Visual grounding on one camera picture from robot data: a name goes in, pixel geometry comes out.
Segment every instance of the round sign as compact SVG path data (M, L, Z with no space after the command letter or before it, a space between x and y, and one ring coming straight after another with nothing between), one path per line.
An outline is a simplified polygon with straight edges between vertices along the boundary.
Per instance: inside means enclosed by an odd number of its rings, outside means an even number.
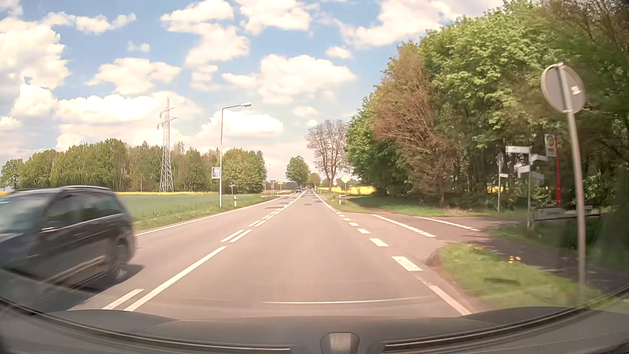
M560 71L565 74L562 84ZM542 93L548 103L561 113L569 113L564 101L564 88L568 90L571 112L576 113L586 104L586 89L579 75L563 64L552 64L542 73Z

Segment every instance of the signpost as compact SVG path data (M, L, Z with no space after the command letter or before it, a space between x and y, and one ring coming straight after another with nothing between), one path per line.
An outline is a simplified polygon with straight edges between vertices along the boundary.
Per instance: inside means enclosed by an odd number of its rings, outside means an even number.
M583 190L579 135L577 133L577 123L574 119L574 114L583 109L586 103L586 90L579 75L562 62L548 66L542 73L541 82L542 93L548 103L557 111L566 113L568 120L572 147L574 186L577 195L577 250L579 253L579 298L577 301L583 302L583 291L586 284L585 194Z

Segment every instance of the green tree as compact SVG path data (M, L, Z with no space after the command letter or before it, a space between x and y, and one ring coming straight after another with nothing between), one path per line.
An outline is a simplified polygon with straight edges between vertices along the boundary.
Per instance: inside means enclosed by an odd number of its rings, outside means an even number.
M310 167L306 164L306 161L301 156L291 157L291 160L286 165L286 178L289 181L297 183L297 186L304 186L308 181L310 175Z

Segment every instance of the car window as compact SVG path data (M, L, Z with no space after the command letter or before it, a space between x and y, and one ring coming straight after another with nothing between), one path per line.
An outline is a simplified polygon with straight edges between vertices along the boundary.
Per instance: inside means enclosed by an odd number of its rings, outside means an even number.
M67 196L63 199L54 201L46 210L43 218L43 224L51 221L62 221L65 225L72 225L79 222L79 213L75 207L76 197Z

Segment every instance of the directional sign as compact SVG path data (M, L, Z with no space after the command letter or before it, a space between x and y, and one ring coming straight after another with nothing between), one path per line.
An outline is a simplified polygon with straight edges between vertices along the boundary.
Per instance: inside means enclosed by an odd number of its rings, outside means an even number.
M507 146L506 151L507 151L507 154L530 154L531 147L530 146Z

